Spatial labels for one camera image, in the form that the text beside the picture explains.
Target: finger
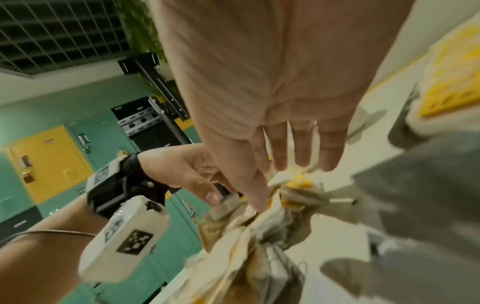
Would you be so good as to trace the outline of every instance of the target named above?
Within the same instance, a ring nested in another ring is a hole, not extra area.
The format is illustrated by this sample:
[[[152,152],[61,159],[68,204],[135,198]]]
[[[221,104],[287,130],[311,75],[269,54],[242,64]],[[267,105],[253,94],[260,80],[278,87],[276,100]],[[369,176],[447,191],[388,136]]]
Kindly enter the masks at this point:
[[[287,122],[264,126],[270,141],[273,165],[278,171],[287,169]]]
[[[208,180],[200,176],[195,170],[186,169],[182,175],[182,187],[210,206],[217,206],[222,200],[218,189]]]
[[[202,138],[221,172],[233,188],[244,194],[255,210],[264,210],[269,199],[267,180],[257,169],[249,140],[232,139],[215,131],[208,131],[210,132],[205,132]]]
[[[350,118],[318,121],[320,135],[318,165],[323,171],[332,171],[339,164],[345,149],[349,121]]]
[[[230,193],[237,193],[237,191],[235,190],[235,188],[233,187],[233,185],[229,182],[229,180],[225,177],[225,175],[223,175],[223,173],[219,172],[217,174],[215,174],[213,176],[213,178],[211,179],[212,182],[214,183],[219,183],[220,185],[222,185],[223,187],[227,188],[227,190],[230,192]]]
[[[295,144],[295,163],[307,167],[312,158],[313,121],[290,121],[291,134]]]
[[[251,149],[255,156],[256,166],[263,173],[270,172],[270,160],[267,153],[267,145],[265,144],[265,135],[263,127],[258,127],[250,139]]]

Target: forearm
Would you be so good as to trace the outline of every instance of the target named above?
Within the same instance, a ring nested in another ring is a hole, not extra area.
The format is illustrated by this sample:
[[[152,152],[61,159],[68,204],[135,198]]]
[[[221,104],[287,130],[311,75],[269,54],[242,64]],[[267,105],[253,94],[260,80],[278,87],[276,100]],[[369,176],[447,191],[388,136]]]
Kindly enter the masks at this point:
[[[29,230],[58,229],[97,234],[107,223],[82,195]],[[2,303],[56,303],[79,283],[80,255],[92,239],[68,234],[27,234],[0,250]]]

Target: yellow locker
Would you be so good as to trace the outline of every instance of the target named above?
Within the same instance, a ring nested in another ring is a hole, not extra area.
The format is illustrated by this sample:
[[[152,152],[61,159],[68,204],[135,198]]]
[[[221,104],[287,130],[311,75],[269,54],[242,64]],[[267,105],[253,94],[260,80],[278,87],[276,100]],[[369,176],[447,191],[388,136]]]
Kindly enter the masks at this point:
[[[5,152],[35,204],[86,180],[93,172],[64,126],[23,138],[6,146]]]

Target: cable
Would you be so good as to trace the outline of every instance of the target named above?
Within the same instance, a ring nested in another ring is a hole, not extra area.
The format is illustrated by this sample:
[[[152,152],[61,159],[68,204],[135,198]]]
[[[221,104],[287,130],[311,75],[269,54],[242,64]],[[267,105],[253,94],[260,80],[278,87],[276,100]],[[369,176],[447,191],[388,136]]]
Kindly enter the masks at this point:
[[[37,234],[37,233],[60,233],[60,234],[70,234],[70,235],[80,235],[80,236],[89,236],[89,237],[96,237],[96,234],[92,233],[86,233],[86,232],[78,232],[78,231],[67,231],[67,230],[53,230],[53,229],[48,229],[48,230],[32,230],[32,231],[23,231],[23,232],[18,232],[14,233],[10,236],[7,236],[3,240],[0,240],[0,245],[2,245],[5,242],[8,242],[17,236],[24,235],[24,234]]]

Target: ceiling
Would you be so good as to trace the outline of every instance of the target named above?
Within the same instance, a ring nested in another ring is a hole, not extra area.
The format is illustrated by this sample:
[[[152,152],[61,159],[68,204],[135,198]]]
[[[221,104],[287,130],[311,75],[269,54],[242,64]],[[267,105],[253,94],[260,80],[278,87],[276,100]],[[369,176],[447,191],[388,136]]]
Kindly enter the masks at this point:
[[[129,55],[113,0],[0,0],[0,69],[21,75]]]

